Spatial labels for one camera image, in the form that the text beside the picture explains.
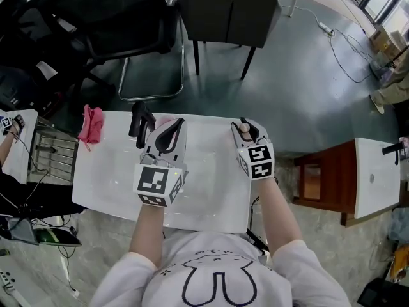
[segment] wooden side table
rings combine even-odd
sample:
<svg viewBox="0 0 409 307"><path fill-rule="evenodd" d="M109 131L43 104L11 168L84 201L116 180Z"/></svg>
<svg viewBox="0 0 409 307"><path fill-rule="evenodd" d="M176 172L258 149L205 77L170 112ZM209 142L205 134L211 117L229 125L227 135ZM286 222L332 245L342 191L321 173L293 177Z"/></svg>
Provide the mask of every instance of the wooden side table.
<svg viewBox="0 0 409 307"><path fill-rule="evenodd" d="M294 160L300 166L296 205L353 214L361 218L399 201L400 167L390 143L354 139Z"/></svg>

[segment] gray chair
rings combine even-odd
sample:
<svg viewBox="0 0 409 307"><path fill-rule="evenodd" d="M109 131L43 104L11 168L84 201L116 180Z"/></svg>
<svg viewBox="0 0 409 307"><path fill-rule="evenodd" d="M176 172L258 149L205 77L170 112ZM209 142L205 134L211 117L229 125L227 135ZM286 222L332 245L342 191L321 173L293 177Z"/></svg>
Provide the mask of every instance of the gray chair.
<svg viewBox="0 0 409 307"><path fill-rule="evenodd" d="M264 47L281 14L278 0L178 0L199 75L197 42L226 42L251 47L241 79L256 48Z"/></svg>

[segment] floor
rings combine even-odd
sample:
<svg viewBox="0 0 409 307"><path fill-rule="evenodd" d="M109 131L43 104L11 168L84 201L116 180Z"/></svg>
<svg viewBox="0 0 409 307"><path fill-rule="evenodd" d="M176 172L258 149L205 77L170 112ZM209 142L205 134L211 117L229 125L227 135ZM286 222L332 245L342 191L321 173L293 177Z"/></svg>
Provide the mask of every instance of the floor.
<svg viewBox="0 0 409 307"><path fill-rule="evenodd" d="M285 5L291 0L280 2ZM297 5L312 10L327 26L354 36L368 47L358 25L313 1L298 0ZM341 36L333 44L340 63L353 78L362 79L369 73L366 62L353 53ZM181 53L180 46L176 48L179 50L168 56L132 58L123 94L174 91L179 87L180 78L174 71L178 70ZM377 89L377 82L368 77L357 84L345 76L327 38L308 12L295 10L293 17L288 18L284 10L265 47L256 50L247 77L240 81L248 51L246 47L200 43L201 75L196 76L192 44L185 33L185 87L172 100L149 102L150 109L162 113L252 118L266 127L277 155L315 152L357 137L397 140L392 108L387 107L381 116L367 97ZM122 61L106 63L96 74L117 83L121 66ZM92 89L90 86L85 91L92 94ZM104 109L129 111L131 107L116 98ZM79 132L82 116L69 115L65 107L52 121L65 130ZM291 201L297 186L291 161L278 159L275 173L285 197ZM384 238L390 213L344 228L339 225L339 213L290 206L306 243L356 305L365 284L385 267ZM58 306L87 306L103 276L127 251L134 222L88 210L74 216L71 223L78 229L83 243L70 259L72 285L80 292L77 299L67 285L56 248L5 240L0 241L0 247L12 252ZM259 205L254 206L253 227L264 236ZM0 299L7 298L0 293Z"/></svg>

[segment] shoe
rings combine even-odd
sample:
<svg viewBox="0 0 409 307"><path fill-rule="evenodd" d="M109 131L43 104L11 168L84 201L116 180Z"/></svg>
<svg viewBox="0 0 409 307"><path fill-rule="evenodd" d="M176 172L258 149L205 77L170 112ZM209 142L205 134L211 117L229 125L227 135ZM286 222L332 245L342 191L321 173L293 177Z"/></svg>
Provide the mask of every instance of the shoe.
<svg viewBox="0 0 409 307"><path fill-rule="evenodd" d="M378 112L379 112L381 115L385 114L385 110L384 110L383 106L380 106L380 105L376 104L376 102L373 100L373 98L372 98L371 95L369 95L369 98L371 98L371 101L372 101L372 103L374 104L374 106L376 107L376 110L378 110Z"/></svg>

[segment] red towel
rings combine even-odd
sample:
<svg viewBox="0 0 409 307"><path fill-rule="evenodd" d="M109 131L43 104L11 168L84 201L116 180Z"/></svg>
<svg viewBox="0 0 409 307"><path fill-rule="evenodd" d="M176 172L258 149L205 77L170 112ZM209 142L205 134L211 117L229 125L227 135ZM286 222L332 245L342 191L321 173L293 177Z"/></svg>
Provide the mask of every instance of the red towel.
<svg viewBox="0 0 409 307"><path fill-rule="evenodd" d="M78 138L85 143L88 151L91 149L88 143L95 144L101 140L101 128L104 124L104 114L101 108L89 108L88 105L84 106L84 126Z"/></svg>

